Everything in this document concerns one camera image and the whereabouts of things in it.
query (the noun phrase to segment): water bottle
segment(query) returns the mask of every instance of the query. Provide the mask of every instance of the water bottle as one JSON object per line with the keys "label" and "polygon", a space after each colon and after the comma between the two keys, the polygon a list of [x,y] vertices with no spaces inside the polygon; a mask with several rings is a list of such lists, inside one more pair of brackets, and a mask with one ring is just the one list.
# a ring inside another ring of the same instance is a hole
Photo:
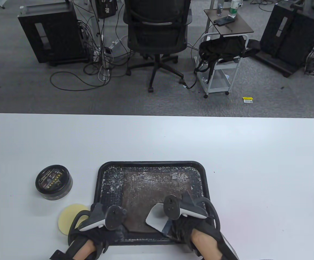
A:
{"label": "water bottle", "polygon": [[222,15],[222,11],[223,11],[223,5],[218,4],[218,6],[217,6],[217,15],[221,16]]}
{"label": "water bottle", "polygon": [[231,0],[231,5],[230,5],[230,11],[228,16],[231,18],[235,18],[237,9],[239,8],[241,4],[241,0]]}

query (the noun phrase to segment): white table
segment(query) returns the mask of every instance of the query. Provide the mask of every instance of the white table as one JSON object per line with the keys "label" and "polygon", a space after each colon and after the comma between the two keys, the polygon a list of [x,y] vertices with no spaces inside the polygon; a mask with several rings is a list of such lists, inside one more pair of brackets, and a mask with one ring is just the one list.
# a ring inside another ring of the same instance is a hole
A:
{"label": "white table", "polygon": [[[58,215],[92,203],[103,163],[173,160],[205,167],[222,232],[240,260],[314,259],[314,119],[0,114],[0,260],[65,251]],[[74,180],[57,201],[34,186],[52,164]],[[112,246],[100,259],[196,256],[173,245]]]}

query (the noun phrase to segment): forearm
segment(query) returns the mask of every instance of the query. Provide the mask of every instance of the forearm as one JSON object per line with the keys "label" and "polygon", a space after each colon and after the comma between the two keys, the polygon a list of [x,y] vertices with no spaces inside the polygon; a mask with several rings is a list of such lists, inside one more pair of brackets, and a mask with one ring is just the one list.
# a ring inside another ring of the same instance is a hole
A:
{"label": "forearm", "polygon": [[91,253],[93,253],[96,249],[92,240],[88,240],[82,248],[74,255],[74,260],[85,260]]}
{"label": "forearm", "polygon": [[193,229],[191,239],[205,260],[221,260],[222,253],[218,250],[217,241],[196,229]]}

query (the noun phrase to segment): black backpack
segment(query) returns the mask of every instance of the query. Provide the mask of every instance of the black backpack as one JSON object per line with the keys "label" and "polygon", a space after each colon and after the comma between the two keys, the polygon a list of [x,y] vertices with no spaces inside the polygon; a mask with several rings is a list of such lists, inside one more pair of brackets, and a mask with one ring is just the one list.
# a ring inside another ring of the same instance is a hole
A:
{"label": "black backpack", "polygon": [[[245,58],[260,51],[259,41],[248,40],[247,49],[245,48],[245,42],[246,41],[243,36],[233,36],[220,37],[215,40],[209,40],[200,43],[199,56],[201,60],[199,62],[199,66],[195,68],[194,73],[197,73],[198,71],[205,72],[210,69],[209,78],[207,80],[207,84],[209,84],[215,64],[220,58],[223,60],[221,60],[219,63],[224,63],[234,60],[234,58],[237,56]],[[204,63],[207,63],[208,66],[207,68],[201,70],[200,67],[203,66]]]}

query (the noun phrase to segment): product label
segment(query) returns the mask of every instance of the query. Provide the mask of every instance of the product label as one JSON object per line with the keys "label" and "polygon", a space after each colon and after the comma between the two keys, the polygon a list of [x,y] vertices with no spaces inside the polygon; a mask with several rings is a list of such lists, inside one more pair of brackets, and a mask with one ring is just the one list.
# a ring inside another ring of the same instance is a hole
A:
{"label": "product label", "polygon": [[237,9],[233,9],[230,7],[230,11],[229,11],[230,14],[236,14],[237,13]]}
{"label": "product label", "polygon": [[238,9],[239,3],[240,3],[240,1],[238,1],[238,2],[231,1],[230,11],[231,11],[231,9]]}
{"label": "product label", "polygon": [[54,190],[62,185],[61,176],[63,173],[59,169],[49,169],[43,172],[39,185],[46,190]]}
{"label": "product label", "polygon": [[240,1],[237,1],[237,2],[231,1],[230,11],[229,11],[230,14],[233,15],[233,14],[237,13],[237,9],[239,7],[239,3],[240,3]]}
{"label": "product label", "polygon": [[244,103],[253,103],[252,97],[242,97]]}

